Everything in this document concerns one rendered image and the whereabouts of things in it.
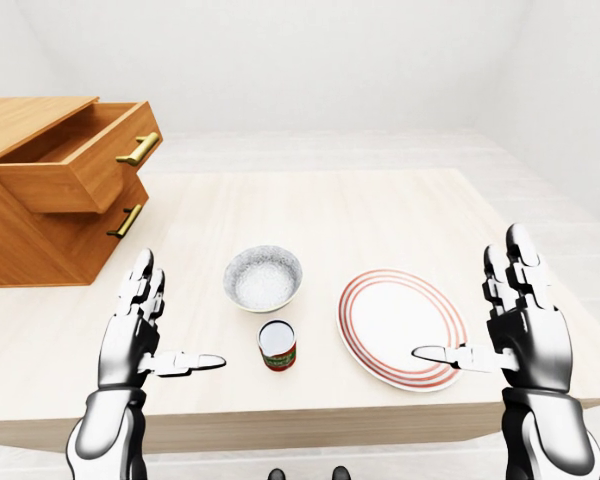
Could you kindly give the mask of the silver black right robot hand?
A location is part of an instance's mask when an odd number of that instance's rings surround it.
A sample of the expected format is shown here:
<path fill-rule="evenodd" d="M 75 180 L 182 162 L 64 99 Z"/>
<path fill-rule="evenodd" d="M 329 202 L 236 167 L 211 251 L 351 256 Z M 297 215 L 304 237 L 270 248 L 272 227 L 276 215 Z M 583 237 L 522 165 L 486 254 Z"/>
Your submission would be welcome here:
<path fill-rule="evenodd" d="M 512 224 L 506 232 L 506 251 L 487 246 L 483 263 L 491 345 L 419 346 L 412 355 L 458 370 L 500 370 L 515 388 L 567 393 L 573 368 L 568 328 L 549 298 L 546 262 L 525 227 Z"/>

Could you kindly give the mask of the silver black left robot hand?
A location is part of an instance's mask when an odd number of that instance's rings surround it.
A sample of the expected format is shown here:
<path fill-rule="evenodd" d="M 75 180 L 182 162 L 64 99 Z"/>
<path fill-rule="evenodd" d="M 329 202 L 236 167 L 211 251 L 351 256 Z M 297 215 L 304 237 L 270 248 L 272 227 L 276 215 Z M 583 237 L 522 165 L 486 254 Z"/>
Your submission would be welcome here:
<path fill-rule="evenodd" d="M 184 377 L 194 371 L 222 368 L 224 357 L 215 354 L 157 351 L 158 319 L 164 312 L 166 276 L 154 266 L 153 252 L 141 250 L 123 279 L 113 316 L 101 344 L 98 386 L 143 386 L 150 374 Z"/>

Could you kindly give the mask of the closed wooden drawer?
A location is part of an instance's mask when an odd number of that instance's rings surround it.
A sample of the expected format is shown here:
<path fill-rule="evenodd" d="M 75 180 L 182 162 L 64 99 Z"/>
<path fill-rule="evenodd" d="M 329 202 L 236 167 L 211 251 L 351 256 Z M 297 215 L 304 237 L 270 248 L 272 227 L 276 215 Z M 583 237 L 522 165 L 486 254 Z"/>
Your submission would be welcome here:
<path fill-rule="evenodd" d="M 89 280 L 93 282 L 104 264 L 116 249 L 121 239 L 106 234 L 115 230 L 125 219 L 124 208 L 131 208 L 136 204 L 143 206 L 148 200 L 148 194 L 138 176 L 133 176 L 125 184 L 123 191 L 110 209 L 96 223 L 93 233 L 87 243 L 88 250 L 84 254 L 85 265 L 89 267 Z"/>

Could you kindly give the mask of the white patterned bowl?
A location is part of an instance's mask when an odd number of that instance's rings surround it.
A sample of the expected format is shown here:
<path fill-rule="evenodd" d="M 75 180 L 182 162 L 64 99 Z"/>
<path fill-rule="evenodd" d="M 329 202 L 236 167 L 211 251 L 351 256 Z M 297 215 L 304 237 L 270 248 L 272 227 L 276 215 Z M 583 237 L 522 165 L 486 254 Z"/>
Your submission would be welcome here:
<path fill-rule="evenodd" d="M 293 253 L 275 245 L 259 245 L 229 262 L 223 287 L 228 298 L 243 310 L 268 313 L 291 302 L 302 280 L 303 270 Z"/>

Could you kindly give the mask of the wooden cabinet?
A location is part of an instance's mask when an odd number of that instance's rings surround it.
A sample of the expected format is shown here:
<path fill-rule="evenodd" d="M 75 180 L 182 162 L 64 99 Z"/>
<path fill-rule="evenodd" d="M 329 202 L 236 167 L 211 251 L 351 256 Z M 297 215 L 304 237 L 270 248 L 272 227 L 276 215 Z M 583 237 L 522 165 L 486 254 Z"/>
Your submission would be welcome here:
<path fill-rule="evenodd" d="M 125 184 L 138 176 L 146 160 Z M 0 185 L 0 287 L 91 284 L 84 254 L 108 210 L 33 213 Z"/>

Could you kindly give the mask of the red green tin can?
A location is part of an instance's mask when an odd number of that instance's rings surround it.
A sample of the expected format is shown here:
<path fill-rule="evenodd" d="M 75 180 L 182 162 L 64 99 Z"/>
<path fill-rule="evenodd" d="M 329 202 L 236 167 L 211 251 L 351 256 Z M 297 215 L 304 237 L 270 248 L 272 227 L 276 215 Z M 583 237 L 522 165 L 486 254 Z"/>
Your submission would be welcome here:
<path fill-rule="evenodd" d="M 293 327 L 282 319 L 267 321 L 257 335 L 258 347 L 264 364 L 272 371 L 282 372 L 296 360 L 296 334 Z"/>

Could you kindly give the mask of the white plate with red rings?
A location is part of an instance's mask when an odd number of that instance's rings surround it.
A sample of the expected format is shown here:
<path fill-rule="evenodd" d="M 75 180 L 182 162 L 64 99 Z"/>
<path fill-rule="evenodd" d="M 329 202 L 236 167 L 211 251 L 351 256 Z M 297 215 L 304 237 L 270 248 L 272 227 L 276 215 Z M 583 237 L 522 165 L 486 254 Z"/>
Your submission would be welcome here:
<path fill-rule="evenodd" d="M 357 275 L 340 295 L 336 325 L 354 360 L 390 386 L 435 392 L 461 377 L 448 364 L 412 355 L 420 346 L 458 347 L 468 341 L 458 308 L 414 274 L 375 269 Z"/>

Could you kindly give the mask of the open wooden drawer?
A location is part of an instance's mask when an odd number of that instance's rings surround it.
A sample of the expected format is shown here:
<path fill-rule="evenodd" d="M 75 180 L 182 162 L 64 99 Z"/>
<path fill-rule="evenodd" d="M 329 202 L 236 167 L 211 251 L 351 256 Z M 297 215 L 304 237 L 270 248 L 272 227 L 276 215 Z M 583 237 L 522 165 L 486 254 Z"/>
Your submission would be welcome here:
<path fill-rule="evenodd" d="M 137 167 L 118 163 L 137 136 L 161 134 L 148 102 L 0 98 L 0 185 L 33 213 L 109 209 Z"/>

